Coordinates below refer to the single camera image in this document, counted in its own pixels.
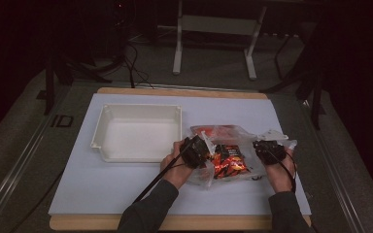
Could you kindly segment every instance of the hand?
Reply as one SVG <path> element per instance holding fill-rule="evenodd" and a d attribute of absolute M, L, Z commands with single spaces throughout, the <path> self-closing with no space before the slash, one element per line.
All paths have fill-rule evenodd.
<path fill-rule="evenodd" d="M 174 151 L 168 154 L 160 163 L 160 170 L 162 171 L 178 154 L 180 154 L 180 146 L 184 141 L 174 143 Z M 178 158 L 177 162 L 173 165 L 168 172 L 162 177 L 164 180 L 173 184 L 177 189 L 187 181 L 193 169 L 187 167 L 183 158 Z"/>
<path fill-rule="evenodd" d="M 287 167 L 292 176 L 295 173 L 295 164 L 293 163 L 290 156 L 292 156 L 293 151 L 291 149 L 286 149 L 289 154 L 287 157 L 281 161 L 284 166 Z M 281 167 L 280 164 L 265 165 L 265 171 L 268 176 L 268 181 L 271 183 L 272 188 L 274 188 L 275 193 L 283 191 L 291 191 L 292 184 L 288 176 L 288 173 Z"/>

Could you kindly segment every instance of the white plastic tray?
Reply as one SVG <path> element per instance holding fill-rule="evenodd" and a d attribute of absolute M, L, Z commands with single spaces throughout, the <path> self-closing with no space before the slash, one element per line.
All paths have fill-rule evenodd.
<path fill-rule="evenodd" d="M 106 162 L 160 162 L 181 140 L 181 106 L 105 104 L 91 147 Z"/>

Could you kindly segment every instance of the gray sleeve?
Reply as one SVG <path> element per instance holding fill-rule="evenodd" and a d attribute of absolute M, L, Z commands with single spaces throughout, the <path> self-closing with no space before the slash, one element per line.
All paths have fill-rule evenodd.
<path fill-rule="evenodd" d="M 161 180 L 143 200 L 129 206 L 120 218 L 118 233 L 156 232 L 178 197 L 178 189 Z"/>
<path fill-rule="evenodd" d="M 278 192 L 269 198 L 269 205 L 272 212 L 272 232 L 310 232 L 293 192 Z"/>

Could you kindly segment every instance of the dark background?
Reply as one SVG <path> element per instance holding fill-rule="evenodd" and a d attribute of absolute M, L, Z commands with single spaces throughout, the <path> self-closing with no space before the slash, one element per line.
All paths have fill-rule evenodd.
<path fill-rule="evenodd" d="M 113 1 L 105 1 L 98 8 L 91 6 L 97 13 L 92 15 L 85 7 L 93 2 L 0 0 L 0 120 L 28 82 L 44 69 L 49 48 L 56 47 L 77 60 L 91 62 L 96 53 L 95 42 L 105 39 L 110 23 L 117 20 L 108 8 Z M 156 36 L 155 25 L 175 25 L 176 1 L 136 2 L 137 17 L 119 15 L 118 18 L 133 20 L 152 39 Z M 192 4 L 186 10 L 205 11 L 200 5 Z M 218 5 L 214 14 L 252 16 L 251 11 L 235 16 L 227 6 Z M 289 16 L 290 13 L 285 14 L 287 10 L 269 11 L 263 30 L 282 32 L 285 26 L 277 26 L 280 24 L 275 22 Z M 312 10 L 306 15 L 315 16 Z M 105 27 L 92 23 L 104 23 Z M 313 56 L 319 57 L 325 67 L 324 89 L 330 93 L 373 178 L 373 1 L 350 1 L 330 8 L 322 15 L 316 33 L 319 39 L 312 44 L 316 53 Z"/>

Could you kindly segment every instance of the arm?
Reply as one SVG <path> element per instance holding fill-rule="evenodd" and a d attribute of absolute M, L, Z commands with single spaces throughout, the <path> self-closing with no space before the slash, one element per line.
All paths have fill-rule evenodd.
<path fill-rule="evenodd" d="M 180 153 L 182 142 L 174 143 L 174 152 L 167 155 L 160 164 L 163 170 Z M 122 214 L 118 226 L 120 232 L 156 232 L 178 197 L 178 189 L 187 181 L 192 169 L 185 166 L 180 157 L 162 178 L 151 194 L 129 206 Z"/>
<path fill-rule="evenodd" d="M 288 156 L 282 163 L 293 175 L 295 168 L 290 159 L 292 150 L 287 150 L 287 153 Z M 267 165 L 265 170 L 268 180 L 276 193 L 269 198 L 272 212 L 272 232 L 309 232 L 309 226 L 299 210 L 296 196 L 291 192 L 292 184 L 287 172 L 279 164 Z"/>

